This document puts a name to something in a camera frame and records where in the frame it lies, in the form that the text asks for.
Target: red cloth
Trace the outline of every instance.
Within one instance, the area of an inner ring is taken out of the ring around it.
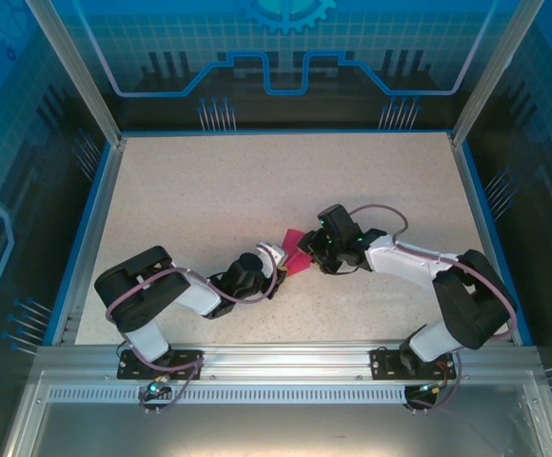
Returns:
[[[288,254],[285,267],[288,270],[287,277],[308,269],[312,263],[312,257],[297,249],[297,244],[305,235],[302,231],[290,228],[286,231],[283,249]]]

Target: robotic arm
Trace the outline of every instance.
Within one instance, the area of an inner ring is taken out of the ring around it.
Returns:
[[[393,274],[434,291],[443,318],[419,328],[400,346],[401,363],[410,375],[457,348],[480,348],[514,318],[514,305],[509,309],[503,305],[514,301],[476,250],[443,254],[400,243],[397,233],[390,235],[376,228],[363,232],[342,205],[324,210],[318,218],[322,227],[307,233],[298,249],[310,255],[323,273],[341,274],[338,271],[346,263]],[[174,303],[215,319],[247,297],[262,293],[272,298],[286,278],[286,269],[281,268],[286,254],[268,243],[260,243],[258,250],[259,254],[242,254],[225,273],[204,278],[189,269],[175,268],[164,248],[154,247],[106,271],[94,286],[109,307],[148,278],[165,273],[119,303],[110,318],[147,362],[171,367],[173,351],[155,317]]]
[[[480,252],[443,254],[400,243],[396,235],[375,228],[363,232],[342,205],[324,210],[318,218],[322,227],[307,233],[298,248],[311,255],[322,272],[335,274],[347,263],[434,290],[443,319],[419,328],[401,344],[401,362],[409,373],[457,348],[480,348],[514,317],[485,285],[490,283],[509,304],[515,303]],[[469,270],[478,274],[470,275]]]
[[[207,279],[186,268],[165,274],[121,302],[112,310],[111,320],[147,362],[171,367],[172,350],[155,320],[166,307],[181,305],[215,319],[231,312],[239,300],[266,294],[275,274],[275,285],[266,298],[274,296],[286,277],[286,271],[280,269],[286,254],[269,243],[260,243],[257,248],[258,254],[246,252],[226,272]],[[109,307],[129,290],[170,268],[176,269],[172,258],[164,248],[156,246],[105,271],[94,288]]]

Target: black mounting plate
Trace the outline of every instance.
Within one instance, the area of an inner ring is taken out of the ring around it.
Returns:
[[[369,352],[369,365],[374,381],[441,381],[444,373],[437,362],[447,365],[447,380],[456,379],[456,369],[451,354],[445,354],[420,368],[411,375],[401,363],[401,352],[397,349],[378,348]]]
[[[171,367],[179,367],[180,365],[185,365],[199,359],[202,355],[203,352],[201,350],[177,350],[172,354],[169,365]],[[192,371],[193,367],[182,369],[180,371],[174,371],[173,373],[170,373],[170,379],[186,381]],[[202,368],[198,369],[196,374],[191,379],[200,379],[201,371]],[[150,381],[157,378],[160,374],[164,374],[164,372],[157,371],[146,366],[143,362],[136,358],[136,355],[134,355],[134,352],[130,349],[122,351],[120,364],[117,368],[117,379],[143,379]]]

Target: vent slot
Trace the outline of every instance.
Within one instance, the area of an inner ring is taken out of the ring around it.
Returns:
[[[174,393],[180,386],[171,386]],[[59,386],[49,392],[51,403],[136,404],[138,386]],[[171,392],[155,404],[167,403]],[[190,386],[185,404],[400,404],[404,387],[399,386]]]

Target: glass panel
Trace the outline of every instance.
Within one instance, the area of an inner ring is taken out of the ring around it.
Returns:
[[[449,129],[518,0],[57,0],[122,129]]]
[[[0,1],[0,446],[104,144],[24,1]]]
[[[552,0],[546,0],[468,145],[523,311],[552,368]]]
[[[162,417],[48,405],[31,455],[538,457],[523,404],[516,387],[464,387],[425,417],[402,405],[178,405]]]

